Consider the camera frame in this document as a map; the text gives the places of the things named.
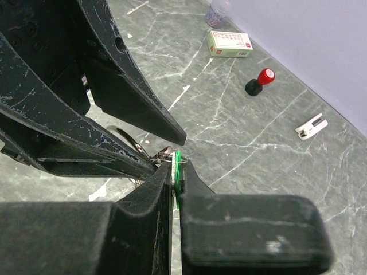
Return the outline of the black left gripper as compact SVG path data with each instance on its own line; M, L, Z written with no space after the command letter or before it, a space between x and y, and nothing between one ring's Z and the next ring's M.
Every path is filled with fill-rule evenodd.
M1 32L40 79L77 113L90 103L60 1L1 1Z

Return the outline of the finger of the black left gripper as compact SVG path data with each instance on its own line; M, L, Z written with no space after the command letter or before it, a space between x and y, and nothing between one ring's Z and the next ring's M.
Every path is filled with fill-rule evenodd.
M1 136L57 176L147 179L156 165L65 104L1 37Z
M78 1L84 73L105 113L172 143L186 132L156 97L124 43L106 1Z

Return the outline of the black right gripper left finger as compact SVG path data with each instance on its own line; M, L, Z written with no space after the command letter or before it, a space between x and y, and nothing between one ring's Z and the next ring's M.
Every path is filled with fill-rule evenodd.
M117 202L1 204L2 274L170 274L171 169Z

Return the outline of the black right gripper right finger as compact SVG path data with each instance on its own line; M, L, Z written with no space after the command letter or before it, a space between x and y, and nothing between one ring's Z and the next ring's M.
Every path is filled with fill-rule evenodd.
M191 162L182 173L183 274L322 274L332 267L327 230L308 198L216 194Z

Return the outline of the silver metal keyring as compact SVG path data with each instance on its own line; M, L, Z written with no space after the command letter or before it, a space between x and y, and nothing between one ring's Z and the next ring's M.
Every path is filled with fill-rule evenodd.
M146 150L133 138L131 137L127 132L120 128L115 128L115 131L123 136L141 155L143 155L145 158L150 159L149 154L146 152Z

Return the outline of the green key tag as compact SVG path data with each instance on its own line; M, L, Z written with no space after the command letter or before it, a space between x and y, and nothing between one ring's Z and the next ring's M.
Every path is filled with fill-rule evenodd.
M181 187L180 187L180 165L181 165L181 151L174 151L172 157L172 166L171 166L171 185L172 192L175 196L176 207L179 209L180 207L180 195L181 195Z

